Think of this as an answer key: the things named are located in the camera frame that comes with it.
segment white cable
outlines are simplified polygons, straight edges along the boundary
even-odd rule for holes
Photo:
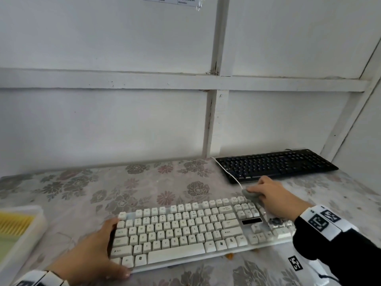
[[[231,175],[232,176],[232,178],[233,179],[235,179],[236,180],[236,182],[239,184],[239,186],[241,187],[241,189],[243,189],[243,187],[241,186],[241,183],[231,174],[231,173],[229,173],[226,169],[224,169],[224,167],[223,166],[221,166],[221,164],[214,158],[214,157],[211,157],[212,159],[214,159],[215,161],[216,161],[216,163],[218,163],[219,164],[219,166],[225,171],[225,172],[227,172],[229,175]]]

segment table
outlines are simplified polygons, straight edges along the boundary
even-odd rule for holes
[[[285,178],[285,188],[324,204],[381,246],[381,196],[342,171]],[[71,169],[0,180],[0,207],[38,204],[49,228],[18,276],[44,269],[119,212],[240,196],[212,159],[178,160],[118,167]],[[92,285],[209,286],[302,285],[279,254],[291,243],[217,257],[147,273],[128,281]]]

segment keyboard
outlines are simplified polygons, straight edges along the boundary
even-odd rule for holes
[[[291,221],[243,196],[119,213],[110,259],[132,273],[287,243]]]
[[[339,169],[309,149],[220,157],[216,160],[221,167],[233,175],[240,183],[258,181],[263,175],[279,178]],[[230,183],[237,183],[224,170],[223,173]]]

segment white plastic container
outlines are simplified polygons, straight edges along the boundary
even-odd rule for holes
[[[35,216],[25,233],[17,240],[0,263],[0,285],[9,286],[28,259],[34,246],[47,230],[48,222],[40,206],[3,208],[0,211]]]

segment person's left hand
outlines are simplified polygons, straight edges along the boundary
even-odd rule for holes
[[[107,220],[98,232],[91,234],[68,253],[59,257],[46,270],[53,271],[61,279],[67,280],[70,286],[97,278],[128,278],[130,269],[110,261],[107,256],[110,233],[118,221],[118,218]]]

